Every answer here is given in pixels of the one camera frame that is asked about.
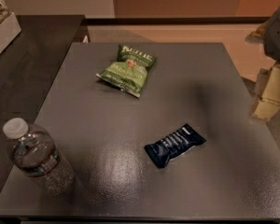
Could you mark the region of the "grey robot base part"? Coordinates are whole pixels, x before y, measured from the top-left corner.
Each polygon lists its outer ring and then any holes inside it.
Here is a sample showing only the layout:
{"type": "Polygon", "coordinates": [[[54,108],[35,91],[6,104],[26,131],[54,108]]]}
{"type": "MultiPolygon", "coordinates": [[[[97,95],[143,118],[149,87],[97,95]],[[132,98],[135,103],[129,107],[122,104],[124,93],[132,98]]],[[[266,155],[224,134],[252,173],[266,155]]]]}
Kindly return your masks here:
{"type": "Polygon", "coordinates": [[[280,7],[246,38],[246,42],[261,43],[266,56],[280,61],[280,7]]]}

